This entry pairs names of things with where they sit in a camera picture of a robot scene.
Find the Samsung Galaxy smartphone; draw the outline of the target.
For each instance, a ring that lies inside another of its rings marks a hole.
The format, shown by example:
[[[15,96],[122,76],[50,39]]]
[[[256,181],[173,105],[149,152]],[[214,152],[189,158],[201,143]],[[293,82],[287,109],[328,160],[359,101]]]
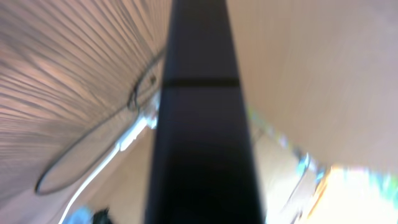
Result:
[[[225,1],[172,3],[144,221],[262,223]]]

